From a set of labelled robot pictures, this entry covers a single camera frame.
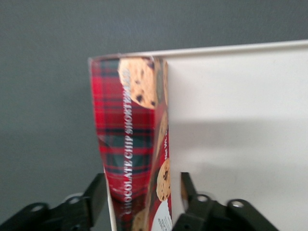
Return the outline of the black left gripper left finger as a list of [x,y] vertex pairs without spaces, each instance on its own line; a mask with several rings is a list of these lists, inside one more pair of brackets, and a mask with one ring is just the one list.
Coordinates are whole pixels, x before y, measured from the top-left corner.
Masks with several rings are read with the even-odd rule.
[[58,206],[32,203],[0,225],[2,231],[90,231],[95,226],[107,202],[106,179],[103,173],[95,176],[87,189],[73,195]]

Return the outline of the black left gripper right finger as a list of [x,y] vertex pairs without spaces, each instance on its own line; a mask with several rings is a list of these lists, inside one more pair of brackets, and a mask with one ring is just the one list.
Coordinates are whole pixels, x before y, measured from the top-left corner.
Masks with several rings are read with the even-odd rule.
[[188,172],[181,173],[181,197],[185,212],[174,231],[276,231],[277,228],[252,204],[232,199],[226,205],[199,193]]

